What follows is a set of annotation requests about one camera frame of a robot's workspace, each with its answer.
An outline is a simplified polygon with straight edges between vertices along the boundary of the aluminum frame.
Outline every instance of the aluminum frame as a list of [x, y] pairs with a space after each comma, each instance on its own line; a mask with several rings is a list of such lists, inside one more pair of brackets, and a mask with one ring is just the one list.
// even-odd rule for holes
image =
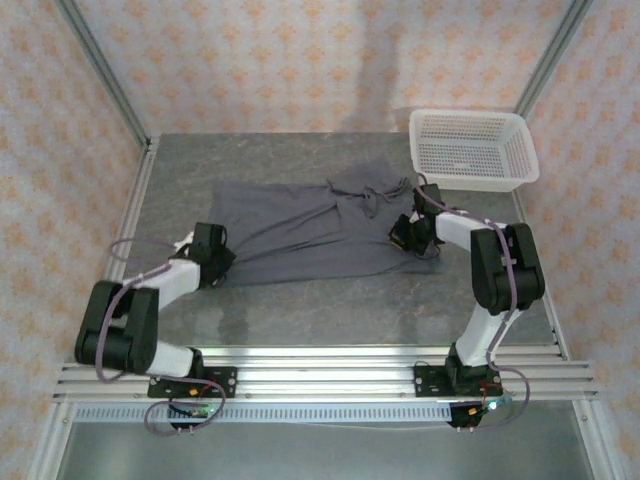
[[140, 147], [146, 147], [149, 142], [144, 126], [131, 106], [127, 95], [124, 93], [124, 89], [120, 85], [120, 82], [118, 82], [104, 53], [102, 53], [98, 41], [93, 36], [75, 0], [55, 0], [55, 3], [69, 24], [71, 31], [78, 39], [78, 43], [80, 43], [80, 46], [84, 50], [87, 60], [89, 60], [89, 63], [98, 74], [102, 85], [120, 112], [129, 132], [131, 132], [131, 135]]
[[[71, 29], [81, 43], [89, 61], [101, 78], [110, 97], [122, 114], [132, 135], [148, 149], [140, 163], [134, 188], [131, 192], [127, 208], [123, 214], [120, 236], [132, 236], [140, 214], [147, 183], [155, 160], [158, 138], [149, 141], [137, 115], [135, 114], [124, 91], [120, 87], [115, 74], [111, 70], [106, 58], [102, 54], [98, 43], [91, 34], [90, 28], [82, 18], [75, 1], [56, 0], [63, 15], [68, 20]], [[553, 69], [567, 48], [573, 34], [578, 29], [592, 0], [575, 0], [570, 6], [561, 25], [541, 58], [534, 75], [525, 88], [515, 112], [523, 117], [530, 112], [540, 93], [544, 89]], [[524, 221], [520, 199], [514, 192], [516, 208]], [[126, 256], [130, 246], [121, 245], [119, 252]], [[120, 280], [124, 274], [124, 265], [109, 261], [105, 269], [105, 278]], [[544, 297], [545, 308], [552, 330], [557, 339], [557, 345], [547, 346], [504, 346], [500, 348], [498, 362], [508, 365], [519, 365], [527, 375], [538, 382], [534, 390], [534, 398], [559, 399], [575, 395], [574, 409], [580, 422], [583, 441], [588, 453], [589, 461], [596, 478], [623, 479], [615, 444], [609, 431], [606, 408], [597, 401], [589, 398], [598, 396], [597, 385], [593, 382], [589, 366], [586, 362], [568, 361], [570, 358], [566, 340], [558, 322], [555, 307], [548, 295]], [[246, 391], [239, 391], [238, 402], [281, 401], [283, 398], [295, 399], [296, 402], [307, 399], [310, 401], [322, 395], [315, 388], [326, 387], [328, 382], [339, 382], [341, 388], [332, 392], [325, 392], [324, 399], [333, 401], [384, 401], [397, 403], [411, 402], [413, 385], [407, 374], [411, 362], [427, 360], [440, 363], [448, 347], [205, 347], [203, 351], [208, 363], [240, 362], [248, 376], [244, 380]], [[314, 371], [307, 378], [309, 369]], [[44, 433], [38, 444], [34, 461], [29, 470], [30, 479], [55, 478], [58, 474], [64, 450], [73, 423], [77, 401], [89, 398], [91, 401], [101, 399], [105, 394], [127, 401], [147, 401], [143, 398], [146, 381], [139, 377], [125, 377], [121, 391], [117, 387], [108, 392], [94, 389], [92, 372], [73, 364], [68, 364], [61, 375], [56, 387], [56, 403], [52, 404], [47, 417]], [[505, 386], [509, 385], [516, 393], [518, 382], [505, 376]], [[260, 389], [269, 384], [271, 391]], [[357, 392], [342, 387], [357, 387]]]
[[542, 54], [533, 75], [522, 92], [514, 113], [523, 118], [527, 117], [548, 83], [549, 78], [551, 78], [556, 65], [560, 62], [562, 54], [569, 46], [573, 35], [582, 24], [582, 20], [592, 3], [593, 0], [574, 0], [569, 6], [551, 43]]
[[[205, 366], [238, 368], [238, 402], [423, 402], [415, 396], [416, 362], [444, 364], [448, 347], [204, 347]], [[532, 400], [583, 400], [599, 395], [588, 362], [568, 362], [553, 346], [502, 347], [496, 363], [518, 367], [529, 379]], [[149, 378], [130, 375], [100, 383], [91, 367], [65, 365], [54, 390], [64, 402], [148, 402]], [[515, 400], [524, 384], [512, 373], [502, 383]], [[455, 403], [464, 397], [434, 397]]]

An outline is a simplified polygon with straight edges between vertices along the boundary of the basket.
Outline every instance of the basket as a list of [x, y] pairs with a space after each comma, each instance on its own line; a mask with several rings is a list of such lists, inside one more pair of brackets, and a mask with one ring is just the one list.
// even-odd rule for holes
[[510, 192], [538, 179], [538, 157], [514, 113], [414, 110], [411, 160], [429, 183], [448, 190]]

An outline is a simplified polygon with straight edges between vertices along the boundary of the gray cloth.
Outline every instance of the gray cloth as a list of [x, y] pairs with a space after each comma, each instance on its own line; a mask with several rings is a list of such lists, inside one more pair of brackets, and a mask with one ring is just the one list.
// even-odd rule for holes
[[209, 222], [227, 228], [237, 255], [224, 285], [433, 272], [437, 260], [389, 241], [412, 205], [407, 178], [385, 161], [350, 167], [323, 185], [217, 183]]

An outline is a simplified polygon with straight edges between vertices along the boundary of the floral wallpaper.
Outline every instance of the floral wallpaper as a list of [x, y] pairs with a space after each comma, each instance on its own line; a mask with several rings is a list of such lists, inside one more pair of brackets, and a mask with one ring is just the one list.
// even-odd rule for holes
[[53, 1], [0, 8], [0, 478], [24, 478], [140, 151]]
[[79, 0], [147, 133], [512, 111], [570, 0]]
[[521, 189], [572, 354], [610, 389], [640, 478], [640, 9], [596, 0], [528, 119], [540, 179]]

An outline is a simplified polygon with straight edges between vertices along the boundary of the purple cable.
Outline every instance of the purple cable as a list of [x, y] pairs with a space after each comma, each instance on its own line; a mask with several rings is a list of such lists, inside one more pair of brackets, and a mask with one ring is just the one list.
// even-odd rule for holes
[[[204, 385], [209, 385], [211, 388], [215, 388], [216, 390], [218, 390], [220, 392], [220, 396], [221, 396], [221, 400], [220, 400], [220, 405], [218, 405], [218, 408], [216, 408], [216, 410], [202, 423], [194, 426], [190, 426], [189, 427], [189, 432], [193, 433], [196, 430], [200, 430], [201, 428], [206, 427], [207, 425], [209, 425], [211, 422], [213, 422], [213, 419], [216, 418], [220, 412], [222, 411], [222, 408], [224, 407], [224, 404], [227, 401], [227, 396], [224, 393], [224, 389], [218, 385], [216, 382], [212, 382], [211, 380], [201, 380], [201, 379], [192, 379], [192, 378], [180, 378], [180, 377], [162, 377], [165, 380], [170, 380], [172, 382], [183, 382], [183, 383], [202, 383]], [[196, 403], [196, 402], [176, 402], [174, 400], [161, 400], [159, 402], [154, 403], [153, 405], [151, 405], [147, 411], [144, 414], [144, 428], [147, 429], [147, 432], [151, 433], [152, 435], [156, 435], [158, 437], [173, 437], [175, 435], [180, 435], [182, 433], [182, 429], [179, 428], [177, 430], [158, 430], [157, 428], [155, 428], [154, 426], [152, 426], [151, 422], [149, 422], [149, 416], [151, 415], [151, 411], [156, 408], [159, 407], [161, 405], [172, 405], [172, 406], [178, 406], [178, 407], [201, 407], [202, 404], [201, 403]]]
[[[422, 174], [422, 173], [418, 173], [418, 175], [424, 180], [425, 185], [428, 184], [427, 181], [427, 177]], [[507, 239], [504, 236], [504, 233], [502, 232], [502, 229], [495, 223], [492, 222], [491, 220], [482, 220], [480, 218], [474, 217], [466, 212], [461, 212], [459, 210], [454, 210], [453, 208], [447, 207], [444, 204], [441, 204], [437, 201], [435, 201], [434, 199], [432, 199], [431, 197], [429, 197], [426, 193], [424, 193], [422, 191], [422, 189], [420, 188], [420, 185], [418, 185], [417, 189], [418, 193], [420, 194], [420, 196], [422, 198], [424, 198], [428, 203], [430, 203], [431, 205], [435, 206], [436, 208], [439, 208], [447, 213], [451, 213], [453, 215], [457, 215], [459, 217], [467, 217], [470, 218], [472, 220], [475, 220], [476, 222], [482, 224], [482, 225], [487, 225], [489, 227], [491, 227], [493, 230], [495, 230], [496, 234], [498, 235], [498, 240], [500, 241], [500, 245], [502, 246], [502, 251], [504, 253], [504, 258], [505, 258], [505, 263], [507, 264], [507, 277], [509, 278], [509, 288], [511, 290], [511, 305], [509, 307], [509, 311], [507, 312], [507, 314], [504, 317], [504, 320], [502, 321], [502, 324], [500, 325], [500, 328], [498, 328], [498, 331], [496, 332], [495, 336], [493, 337], [493, 339], [491, 340], [491, 343], [489, 344], [489, 349], [487, 350], [487, 365], [489, 365], [489, 368], [495, 372], [509, 372], [509, 373], [514, 373], [516, 375], [518, 375], [522, 381], [524, 382], [524, 388], [525, 388], [525, 394], [524, 394], [524, 399], [522, 401], [522, 408], [513, 416], [507, 418], [506, 420], [502, 420], [501, 422], [495, 424], [495, 425], [486, 425], [486, 426], [478, 426], [475, 428], [471, 428], [471, 431], [473, 430], [494, 430], [496, 428], [499, 427], [503, 427], [504, 425], [507, 425], [508, 423], [513, 422], [516, 418], [520, 417], [524, 411], [527, 409], [527, 407], [529, 406], [529, 400], [531, 399], [531, 384], [529, 383], [529, 379], [520, 371], [517, 370], [515, 368], [511, 368], [511, 367], [499, 367], [497, 366], [493, 359], [491, 358], [491, 355], [493, 354], [493, 351], [495, 350], [496, 346], [498, 345], [498, 342], [500, 341], [500, 338], [502, 337], [502, 335], [504, 334], [505, 330], [507, 329], [507, 325], [509, 323], [509, 320], [511, 319], [511, 316], [513, 315], [513, 313], [516, 311], [516, 308], [518, 307], [518, 288], [516, 286], [516, 278], [515, 275], [513, 273], [513, 264], [511, 263], [511, 254], [509, 253], [509, 244], [507, 243]]]
[[[119, 256], [118, 254], [116, 254], [114, 252], [114, 247], [116, 247], [117, 245], [120, 245], [121, 243], [125, 243], [125, 242], [134, 242], [134, 241], [139, 241], [139, 242], [144, 242], [144, 243], [149, 243], [152, 245], [158, 245], [158, 246], [163, 246], [163, 247], [169, 247], [172, 250], [175, 249], [174, 245], [170, 244], [170, 243], [166, 243], [166, 242], [162, 242], [159, 240], [147, 240], [147, 239], [139, 239], [139, 238], [133, 238], [133, 237], [128, 237], [128, 238], [121, 238], [120, 240], [116, 240], [115, 242], [113, 242], [111, 245], [109, 245], [109, 251], [111, 253], [111, 255], [113, 255], [113, 257], [115, 257], [117, 260], [120, 260], [121, 262], [134, 262], [134, 263], [150, 263], [153, 260], [152, 259], [127, 259], [124, 257]], [[104, 348], [105, 348], [105, 343], [107, 341], [107, 333], [109, 331], [109, 324], [111, 323], [111, 319], [113, 317], [113, 313], [118, 305], [118, 303], [120, 303], [120, 300], [122, 300], [122, 298], [125, 296], [125, 294], [131, 289], [133, 288], [135, 285], [142, 283], [144, 281], [147, 280], [151, 280], [152, 278], [155, 278], [159, 275], [162, 275], [163, 273], [168, 272], [171, 269], [171, 264], [169, 262], [164, 263], [163, 265], [161, 265], [160, 267], [151, 270], [145, 274], [141, 274], [138, 277], [136, 277], [135, 279], [131, 280], [130, 282], [128, 282], [127, 284], [123, 285], [122, 288], [120, 290], [118, 290], [118, 292], [113, 296], [113, 299], [111, 300], [111, 302], [109, 303], [109, 306], [107, 307], [107, 311], [105, 312], [104, 315], [104, 319], [102, 322], [102, 326], [100, 328], [100, 334], [98, 335], [98, 345], [96, 347], [96, 359], [95, 359], [95, 366], [96, 366], [96, 375], [98, 377], [98, 379], [102, 382], [102, 383], [113, 383], [116, 380], [118, 380], [120, 377], [122, 377], [125, 372], [119, 372], [117, 373], [115, 376], [108, 378], [105, 376], [104, 374], [104, 367], [103, 367], [103, 363], [102, 363], [102, 359], [104, 356]], [[173, 381], [173, 382], [183, 382], [183, 383], [201, 383], [204, 385], [209, 385], [211, 388], [215, 388], [216, 390], [218, 390], [220, 392], [221, 395], [221, 402], [220, 405], [218, 406], [218, 408], [209, 416], [209, 418], [207, 418], [207, 420], [203, 421], [201, 424], [195, 426], [195, 427], [189, 427], [189, 431], [191, 433], [193, 433], [196, 430], [199, 430], [201, 428], [206, 427], [207, 425], [209, 425], [213, 419], [215, 417], [217, 417], [220, 412], [222, 411], [222, 407], [224, 406], [225, 402], [226, 402], [226, 394], [224, 392], [224, 389], [218, 385], [215, 382], [212, 382], [211, 380], [203, 380], [203, 379], [196, 379], [196, 378], [179, 378], [179, 377], [170, 377], [170, 376], [162, 376], [161, 378], [165, 379], [165, 380], [169, 380], [169, 381]], [[182, 429], [178, 429], [178, 430], [170, 430], [170, 431], [160, 431], [154, 427], [151, 426], [150, 422], [149, 422], [149, 416], [151, 414], [151, 411], [160, 406], [160, 405], [172, 405], [172, 406], [178, 406], [178, 407], [199, 407], [202, 404], [200, 403], [194, 403], [194, 402], [176, 402], [175, 400], [163, 400], [160, 402], [156, 402], [154, 404], [152, 404], [147, 411], [145, 412], [144, 415], [144, 425], [145, 428], [147, 429], [147, 431], [153, 435], [157, 435], [160, 437], [171, 437], [173, 435], [180, 435], [180, 433], [182, 432]]]
[[175, 252], [175, 249], [176, 249], [175, 245], [173, 245], [171, 243], [163, 242], [162, 240], [154, 240], [154, 239], [149, 239], [149, 238], [125, 237], [125, 238], [121, 238], [119, 240], [116, 240], [111, 245], [109, 245], [109, 253], [111, 253], [111, 256], [113, 258], [115, 258], [116, 260], [119, 260], [119, 261], [124, 262], [124, 263], [132, 263], [134, 265], [144, 265], [144, 264], [149, 264], [149, 263], [160, 263], [160, 262], [164, 263], [164, 262], [166, 262], [166, 258], [162, 258], [162, 259], [158, 260], [156, 258], [122, 257], [122, 256], [118, 255], [115, 252], [115, 247], [117, 247], [118, 245], [120, 245], [122, 243], [133, 243], [133, 242], [146, 243], [148, 245], [156, 245], [158, 247], [167, 247], [167, 248], [170, 248], [171, 251], [173, 251], [173, 252]]
[[144, 275], [140, 275], [139, 277], [131, 280], [129, 283], [122, 286], [118, 293], [113, 296], [113, 299], [109, 303], [109, 307], [107, 307], [107, 311], [104, 314], [104, 320], [102, 321], [102, 327], [100, 328], [100, 334], [98, 335], [98, 345], [96, 347], [96, 375], [98, 379], [102, 383], [113, 383], [118, 380], [125, 372], [119, 372], [111, 378], [108, 378], [104, 375], [104, 369], [102, 366], [102, 358], [104, 356], [104, 346], [107, 341], [107, 333], [109, 332], [109, 324], [111, 323], [111, 319], [113, 318], [113, 312], [115, 311], [118, 303], [122, 300], [122, 297], [131, 290], [134, 285], [138, 283], [144, 282], [146, 280], [150, 280], [152, 278], [157, 277], [158, 275], [162, 275], [163, 273], [168, 272], [171, 269], [171, 265], [169, 263], [165, 263], [160, 268], [152, 270]]

